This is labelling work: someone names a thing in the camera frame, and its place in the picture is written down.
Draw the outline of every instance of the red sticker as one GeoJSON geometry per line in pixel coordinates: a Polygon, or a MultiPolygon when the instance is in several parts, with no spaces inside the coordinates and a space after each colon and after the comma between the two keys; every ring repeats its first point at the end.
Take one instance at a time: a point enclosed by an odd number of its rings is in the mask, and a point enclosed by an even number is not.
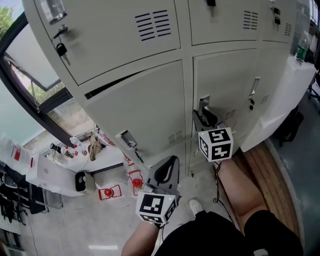
{"type": "Polygon", "coordinates": [[[20,146],[17,146],[17,147],[16,147],[16,152],[15,152],[15,155],[14,155],[14,160],[19,161],[20,154],[21,154],[21,147],[20,147],[20,146]]]}

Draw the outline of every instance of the locker door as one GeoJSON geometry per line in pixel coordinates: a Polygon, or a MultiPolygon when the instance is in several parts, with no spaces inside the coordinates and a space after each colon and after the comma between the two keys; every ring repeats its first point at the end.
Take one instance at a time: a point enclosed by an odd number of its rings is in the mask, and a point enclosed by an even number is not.
{"type": "Polygon", "coordinates": [[[63,0],[67,15],[50,25],[45,1],[36,0],[38,13],[50,38],[62,24],[60,38],[80,85],[124,64],[180,48],[174,0],[63,0]]]}
{"type": "Polygon", "coordinates": [[[86,110],[113,141],[123,145],[116,135],[130,132],[146,167],[168,155],[182,156],[184,164],[186,113],[181,61],[135,74],[90,101],[86,110]]]}
{"type": "Polygon", "coordinates": [[[260,0],[189,0],[192,44],[258,40],[260,0]]]}
{"type": "Polygon", "coordinates": [[[241,146],[258,119],[266,111],[285,70],[288,55],[289,50],[287,48],[264,48],[260,50],[258,63],[254,70],[254,77],[260,78],[255,93],[252,95],[255,102],[254,109],[253,111],[249,110],[250,103],[247,102],[233,129],[236,131],[234,140],[237,141],[238,147],[241,146]]]}
{"type": "Polygon", "coordinates": [[[262,0],[261,37],[264,41],[274,41],[290,44],[294,36],[296,24],[297,2],[292,0],[262,0]],[[276,15],[270,7],[280,10],[280,25],[275,24],[276,15]]]}
{"type": "Polygon", "coordinates": [[[253,84],[257,50],[235,50],[195,57],[194,89],[199,100],[210,95],[209,107],[233,128],[253,84]]]}

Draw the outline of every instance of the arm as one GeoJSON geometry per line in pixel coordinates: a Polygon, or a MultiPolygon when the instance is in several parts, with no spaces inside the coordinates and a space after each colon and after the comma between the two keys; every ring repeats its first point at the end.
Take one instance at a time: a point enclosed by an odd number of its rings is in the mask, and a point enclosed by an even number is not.
{"type": "Polygon", "coordinates": [[[231,159],[222,161],[218,175],[243,227],[255,212],[268,210],[258,188],[231,159]]]}
{"type": "Polygon", "coordinates": [[[141,221],[132,236],[125,243],[121,256],[150,256],[155,249],[159,228],[141,221]]]}

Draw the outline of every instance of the window frame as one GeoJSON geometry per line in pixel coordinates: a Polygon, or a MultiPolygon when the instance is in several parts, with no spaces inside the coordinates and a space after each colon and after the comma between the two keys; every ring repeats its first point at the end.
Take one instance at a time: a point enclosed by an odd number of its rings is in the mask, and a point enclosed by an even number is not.
{"type": "MultiPolygon", "coordinates": [[[[68,89],[66,87],[61,89],[37,106],[35,99],[31,97],[30,93],[17,78],[16,74],[12,72],[10,64],[4,60],[7,48],[28,24],[29,22],[26,18],[25,12],[23,12],[0,39],[0,79],[16,101],[35,121],[61,141],[61,143],[73,147],[70,142],[72,135],[47,115],[50,111],[73,97],[68,89]]],[[[39,86],[36,81],[31,80],[31,82],[39,86]]]]}

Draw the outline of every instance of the locker vent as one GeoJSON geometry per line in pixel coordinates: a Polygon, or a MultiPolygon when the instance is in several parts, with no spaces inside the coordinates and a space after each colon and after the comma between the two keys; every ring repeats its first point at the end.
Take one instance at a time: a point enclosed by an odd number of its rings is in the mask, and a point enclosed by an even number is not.
{"type": "Polygon", "coordinates": [[[285,31],[284,31],[284,35],[290,37],[291,35],[291,28],[292,26],[288,23],[285,24],[285,31]]]}
{"type": "Polygon", "coordinates": [[[135,16],[141,41],[170,35],[170,20],[167,10],[158,10],[135,16]]]}
{"type": "Polygon", "coordinates": [[[176,141],[175,135],[172,134],[171,136],[168,137],[169,144],[174,143],[176,141]]]}
{"type": "Polygon", "coordinates": [[[264,96],[264,97],[262,98],[261,102],[260,102],[260,105],[263,104],[263,103],[266,103],[267,100],[268,100],[268,98],[269,98],[269,95],[264,96]]]}
{"type": "Polygon", "coordinates": [[[176,134],[175,134],[175,139],[176,140],[179,140],[182,138],[182,130],[181,131],[178,131],[176,134]]]}
{"type": "Polygon", "coordinates": [[[172,144],[176,142],[177,140],[180,140],[182,138],[182,130],[176,132],[175,134],[172,134],[168,137],[169,144],[172,144]]]}
{"type": "Polygon", "coordinates": [[[243,13],[243,29],[257,30],[258,28],[258,13],[245,10],[243,13]]]}
{"type": "Polygon", "coordinates": [[[233,118],[234,115],[235,115],[235,113],[236,113],[236,110],[235,110],[235,109],[232,110],[232,111],[229,111],[228,113],[226,113],[226,114],[224,115],[224,120],[226,121],[226,120],[228,120],[228,119],[230,119],[230,118],[233,118]]]}

